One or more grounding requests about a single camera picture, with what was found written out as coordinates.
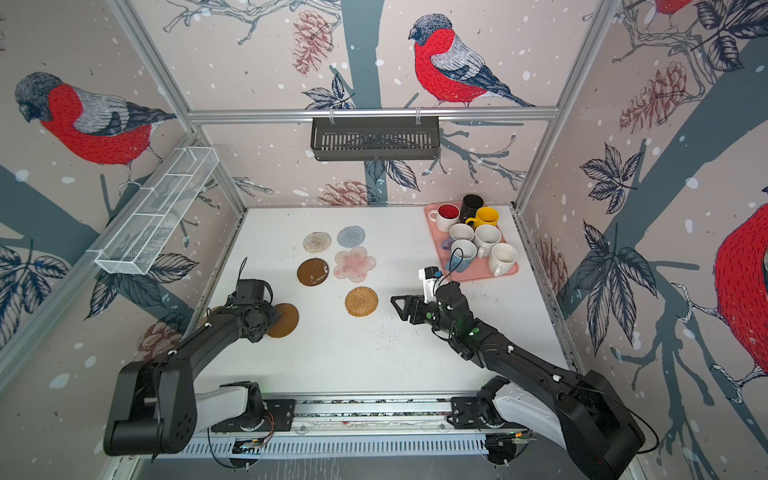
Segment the brown wooden round coaster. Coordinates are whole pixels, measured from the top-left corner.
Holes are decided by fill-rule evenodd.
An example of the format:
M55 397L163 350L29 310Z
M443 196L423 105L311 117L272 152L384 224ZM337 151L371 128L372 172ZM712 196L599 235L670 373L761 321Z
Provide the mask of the brown wooden round coaster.
M267 331L271 338L284 338L290 335L298 326L300 315L298 309L289 303L279 303L275 306L280 313L278 321Z

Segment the rattan woven round coaster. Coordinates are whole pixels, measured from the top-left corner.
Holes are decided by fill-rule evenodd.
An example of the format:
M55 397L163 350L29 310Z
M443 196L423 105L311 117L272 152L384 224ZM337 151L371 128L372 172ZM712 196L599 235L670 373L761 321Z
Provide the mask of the rattan woven round coaster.
M351 316L357 318L371 315L377 309L378 304L377 293L364 286L352 289L345 298L345 309Z

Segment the pink flower resin coaster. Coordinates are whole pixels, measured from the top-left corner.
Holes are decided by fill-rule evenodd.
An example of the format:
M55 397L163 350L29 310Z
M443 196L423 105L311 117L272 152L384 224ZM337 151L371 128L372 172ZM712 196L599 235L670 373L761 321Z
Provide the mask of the pink flower resin coaster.
M334 260L336 265L333 275L337 279L347 279L353 283L362 283L368 273L377 266L377 260L362 246L340 251L335 255Z

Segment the dark brown scratched round coaster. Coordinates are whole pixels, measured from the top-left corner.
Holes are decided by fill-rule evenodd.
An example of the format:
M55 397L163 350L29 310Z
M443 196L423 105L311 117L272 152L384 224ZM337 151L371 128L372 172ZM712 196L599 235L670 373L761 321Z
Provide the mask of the dark brown scratched round coaster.
M310 258L300 264L297 269L298 281L307 287L322 284L329 276L329 267L325 260Z

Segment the blue woven round coaster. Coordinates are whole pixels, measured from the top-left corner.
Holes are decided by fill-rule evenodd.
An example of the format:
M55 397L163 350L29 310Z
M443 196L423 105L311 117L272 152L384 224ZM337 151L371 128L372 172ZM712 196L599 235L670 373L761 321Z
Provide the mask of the blue woven round coaster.
M351 225L342 228L337 235L337 243L346 249L360 246L365 240L365 231L362 227Z

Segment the beige woven round coaster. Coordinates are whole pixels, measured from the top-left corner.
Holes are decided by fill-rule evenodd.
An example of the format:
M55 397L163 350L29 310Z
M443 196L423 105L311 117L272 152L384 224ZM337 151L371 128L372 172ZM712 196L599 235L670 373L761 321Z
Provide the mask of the beige woven round coaster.
M304 250L309 253L323 252L331 245L332 238L327 232L312 232L304 238L302 243Z

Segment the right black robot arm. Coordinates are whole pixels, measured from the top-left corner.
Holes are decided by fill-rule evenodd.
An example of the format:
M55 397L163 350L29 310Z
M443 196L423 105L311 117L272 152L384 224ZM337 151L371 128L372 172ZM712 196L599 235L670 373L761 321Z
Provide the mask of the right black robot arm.
M516 345L475 317L457 282L438 287L433 300L401 295L390 302L401 320L445 332L448 345L461 358L541 401L556 416L565 449L587 477L618 479L640 453L645 436L603 375L560 368Z

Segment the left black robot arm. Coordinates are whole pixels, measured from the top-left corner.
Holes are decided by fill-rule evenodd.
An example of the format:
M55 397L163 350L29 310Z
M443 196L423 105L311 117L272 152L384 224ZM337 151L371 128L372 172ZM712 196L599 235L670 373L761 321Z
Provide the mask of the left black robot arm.
M225 420L243 417L260 425L267 407L256 382L224 384L197 394L194 381L231 344L262 340L281 317L273 299L267 282L240 279L225 305L176 347L123 367L105 428L104 452L112 457L176 454L196 432Z

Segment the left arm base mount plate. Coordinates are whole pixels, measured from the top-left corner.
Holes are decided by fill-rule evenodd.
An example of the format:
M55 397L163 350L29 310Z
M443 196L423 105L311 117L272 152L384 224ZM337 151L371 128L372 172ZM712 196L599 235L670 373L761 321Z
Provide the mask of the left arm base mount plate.
M213 433L270 433L289 432L292 429L296 401L294 399L267 399L260 415L249 412L219 422L211 427Z

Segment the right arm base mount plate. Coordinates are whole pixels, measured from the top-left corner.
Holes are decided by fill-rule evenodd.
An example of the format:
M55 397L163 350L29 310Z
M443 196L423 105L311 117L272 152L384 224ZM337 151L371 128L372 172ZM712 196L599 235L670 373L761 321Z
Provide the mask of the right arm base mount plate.
M491 401L476 396L459 396L450 399L450 412L446 422L458 430L522 429L527 427L504 420Z

